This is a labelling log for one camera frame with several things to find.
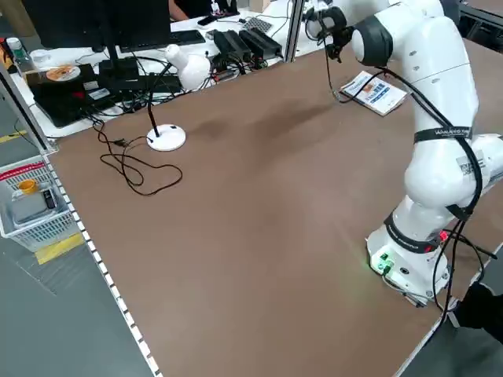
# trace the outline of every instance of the sticker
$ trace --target sticker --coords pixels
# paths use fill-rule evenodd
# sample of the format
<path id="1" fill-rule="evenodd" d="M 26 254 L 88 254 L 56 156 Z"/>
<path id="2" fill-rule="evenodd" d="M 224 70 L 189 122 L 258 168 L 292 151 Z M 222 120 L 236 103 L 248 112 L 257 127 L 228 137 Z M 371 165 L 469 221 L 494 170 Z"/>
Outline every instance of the sticker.
<path id="1" fill-rule="evenodd" d="M 58 68 L 53 68 L 47 71 L 46 77 L 50 81 L 66 82 L 76 79 L 80 76 L 80 68 L 72 65 L 62 65 Z"/>
<path id="2" fill-rule="evenodd" d="M 480 169 L 485 169 L 486 168 L 486 162 L 484 160 L 484 154 L 482 151 L 476 151 L 475 152 L 475 157 L 477 158 L 477 161 L 479 161 Z M 475 175 L 473 174 L 473 166 L 472 164 L 468 161 L 467 156 L 462 156 L 458 157 L 456 159 L 457 164 L 459 165 L 461 171 L 463 172 L 464 176 L 470 176 L 470 180 L 474 181 L 475 180 Z"/>
<path id="3" fill-rule="evenodd" d="M 95 101 L 100 100 L 103 97 L 107 97 L 110 95 L 110 92 L 106 89 L 99 89 L 96 90 L 95 92 L 88 93 L 89 97 L 93 98 Z"/>
<path id="4" fill-rule="evenodd" d="M 97 84 L 97 81 L 89 81 L 84 83 L 84 90 L 95 90 L 100 86 Z"/>

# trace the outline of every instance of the desk lamp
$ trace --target desk lamp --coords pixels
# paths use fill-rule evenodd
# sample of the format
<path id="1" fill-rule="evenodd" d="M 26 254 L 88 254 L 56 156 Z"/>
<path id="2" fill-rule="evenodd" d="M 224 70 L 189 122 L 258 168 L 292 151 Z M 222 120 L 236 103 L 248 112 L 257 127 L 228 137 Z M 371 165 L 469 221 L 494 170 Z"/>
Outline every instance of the desk lamp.
<path id="1" fill-rule="evenodd" d="M 185 90 L 198 89 L 210 74 L 211 65 L 206 57 L 187 55 L 177 45 L 169 45 L 166 48 L 166 59 L 168 63 L 177 68 L 178 78 Z M 159 74 L 158 79 L 166 73 L 167 69 L 169 69 L 169 65 Z M 149 117 L 153 128 L 147 134 L 147 143 L 150 148 L 157 151 L 174 151 L 185 143 L 185 131 L 173 124 L 156 125 L 151 109 L 152 95 L 153 90 L 150 92 L 149 101 Z"/>

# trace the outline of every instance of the robotic arm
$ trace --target robotic arm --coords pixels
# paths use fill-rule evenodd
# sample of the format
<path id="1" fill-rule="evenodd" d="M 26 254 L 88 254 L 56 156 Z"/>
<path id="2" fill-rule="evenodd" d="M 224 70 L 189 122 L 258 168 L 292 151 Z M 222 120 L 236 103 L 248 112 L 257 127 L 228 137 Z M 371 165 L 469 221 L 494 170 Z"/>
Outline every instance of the robotic arm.
<path id="1" fill-rule="evenodd" d="M 503 177 L 503 137 L 472 136 L 479 100 L 463 40 L 453 20 L 444 16 L 450 10 L 447 0 L 335 0 L 333 5 L 308 12 L 308 36 L 332 36 L 327 46 L 332 59 L 339 59 L 351 42 L 364 65 L 385 67 L 391 59 L 400 61 L 402 77 L 452 123 L 442 127 L 414 102 L 406 196 L 367 239 L 372 269 L 409 300 L 426 305 L 433 289 L 439 291 L 450 279 L 441 255 L 442 229 L 462 215 L 459 210 L 475 193 L 473 165 L 457 139 L 466 140 L 475 153 L 485 193 Z"/>

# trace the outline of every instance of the wire basket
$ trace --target wire basket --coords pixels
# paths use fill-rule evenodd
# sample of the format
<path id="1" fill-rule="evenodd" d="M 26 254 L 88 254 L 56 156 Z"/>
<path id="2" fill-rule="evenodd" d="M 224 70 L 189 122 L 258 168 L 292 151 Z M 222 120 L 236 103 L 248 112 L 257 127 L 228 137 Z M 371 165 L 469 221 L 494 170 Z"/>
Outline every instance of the wire basket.
<path id="1" fill-rule="evenodd" d="M 6 201 L 11 200 L 20 182 L 34 179 L 39 184 L 50 183 L 54 188 L 59 205 L 63 206 L 57 214 L 40 221 L 15 229 L 12 219 L 6 212 Z M 79 228 L 72 214 L 64 204 L 60 191 L 53 182 L 49 169 L 41 156 L 31 157 L 18 163 L 0 168 L 0 233 L 3 238 L 11 239 L 31 252 L 65 240 L 77 233 Z"/>

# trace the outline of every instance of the yellow object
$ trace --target yellow object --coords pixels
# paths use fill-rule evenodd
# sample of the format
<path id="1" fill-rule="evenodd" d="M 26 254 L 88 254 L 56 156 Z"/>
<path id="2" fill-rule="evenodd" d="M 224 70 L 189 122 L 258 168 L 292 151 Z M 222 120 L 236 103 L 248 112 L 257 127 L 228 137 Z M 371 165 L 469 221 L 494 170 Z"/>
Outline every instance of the yellow object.
<path id="1" fill-rule="evenodd" d="M 37 186 L 37 181 L 35 179 L 27 179 L 26 181 L 22 181 L 17 187 L 25 195 L 32 194 L 39 189 L 39 187 Z"/>
<path id="2" fill-rule="evenodd" d="M 17 139 L 18 137 L 21 137 L 21 135 L 25 135 L 25 134 L 27 134 L 27 132 L 23 130 L 23 131 L 16 132 L 14 134 L 0 136 L 0 144 L 5 143 L 7 141 Z"/>
<path id="3" fill-rule="evenodd" d="M 42 249 L 35 252 L 35 257 L 39 261 L 40 265 L 52 261 L 53 259 L 69 252 L 74 247 L 82 245 L 84 239 L 82 234 L 76 233 L 73 236 L 68 237 L 66 240 L 62 240 L 52 245 L 43 247 Z"/>

